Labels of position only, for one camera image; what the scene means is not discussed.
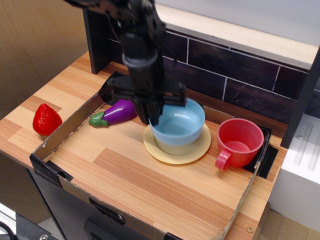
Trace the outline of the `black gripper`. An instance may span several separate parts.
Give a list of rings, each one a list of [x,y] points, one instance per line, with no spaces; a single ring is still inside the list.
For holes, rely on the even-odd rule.
[[[186,105],[186,86],[166,77],[162,57],[123,56],[122,60],[129,75],[110,77],[107,83],[115,97],[132,100],[142,123],[158,125],[164,104]]]

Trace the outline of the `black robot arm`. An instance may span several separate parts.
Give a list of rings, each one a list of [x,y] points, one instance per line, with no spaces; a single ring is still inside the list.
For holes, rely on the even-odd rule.
[[[107,83],[114,97],[132,101],[144,124],[158,125],[166,104],[186,105],[186,86],[165,74],[166,25],[153,0],[69,0],[68,4],[106,16],[129,73],[111,77]]]

